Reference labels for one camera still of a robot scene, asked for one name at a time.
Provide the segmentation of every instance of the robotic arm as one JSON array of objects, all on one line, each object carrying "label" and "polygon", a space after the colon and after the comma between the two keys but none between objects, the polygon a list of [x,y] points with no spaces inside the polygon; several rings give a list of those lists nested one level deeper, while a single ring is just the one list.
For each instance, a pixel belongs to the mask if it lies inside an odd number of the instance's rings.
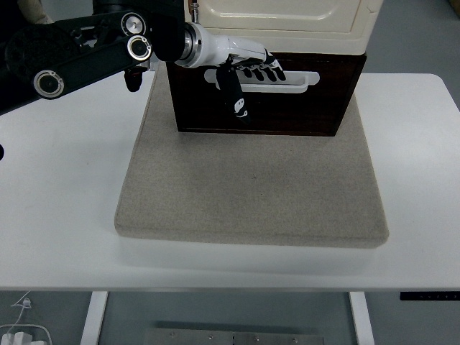
[{"label": "robotic arm", "polygon": [[[249,123],[236,70],[276,81],[285,79],[282,69],[259,43],[210,34],[197,7],[195,22],[185,23],[181,0],[93,0],[93,16],[26,25],[0,44],[0,91],[54,99],[123,70],[136,91],[155,54],[184,68],[215,68],[228,109]],[[26,103],[4,96],[11,104],[0,112]]]}]

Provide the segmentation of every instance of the metal plate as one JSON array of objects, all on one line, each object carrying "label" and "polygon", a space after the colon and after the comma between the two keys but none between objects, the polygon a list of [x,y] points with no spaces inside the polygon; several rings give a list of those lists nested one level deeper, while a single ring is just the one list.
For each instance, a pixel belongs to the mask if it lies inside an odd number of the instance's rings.
[{"label": "metal plate", "polygon": [[242,333],[179,328],[150,328],[144,345],[323,345],[323,337],[305,334]]}]

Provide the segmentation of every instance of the white table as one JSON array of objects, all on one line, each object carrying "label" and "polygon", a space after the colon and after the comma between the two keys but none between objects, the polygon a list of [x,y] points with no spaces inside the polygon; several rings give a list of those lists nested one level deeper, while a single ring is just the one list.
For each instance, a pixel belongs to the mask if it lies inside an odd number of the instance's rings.
[{"label": "white table", "polygon": [[129,239],[114,228],[147,102],[115,75],[0,116],[0,289],[460,289],[460,113],[434,75],[356,97],[390,238],[377,249]]}]

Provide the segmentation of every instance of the gray felt mat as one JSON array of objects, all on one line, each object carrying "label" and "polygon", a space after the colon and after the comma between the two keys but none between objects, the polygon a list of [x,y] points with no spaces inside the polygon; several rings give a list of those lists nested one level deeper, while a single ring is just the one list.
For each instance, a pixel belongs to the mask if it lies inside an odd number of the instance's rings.
[{"label": "gray felt mat", "polygon": [[115,216],[122,236],[377,247],[382,202],[355,99],[335,137],[180,133],[160,65]]}]

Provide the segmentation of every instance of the power strip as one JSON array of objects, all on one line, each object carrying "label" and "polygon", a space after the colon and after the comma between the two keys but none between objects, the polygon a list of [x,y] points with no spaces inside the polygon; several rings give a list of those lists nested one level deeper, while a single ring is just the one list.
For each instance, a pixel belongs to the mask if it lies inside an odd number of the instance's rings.
[{"label": "power strip", "polygon": [[24,332],[8,333],[1,337],[0,345],[47,345],[46,341],[32,341],[32,336]]}]

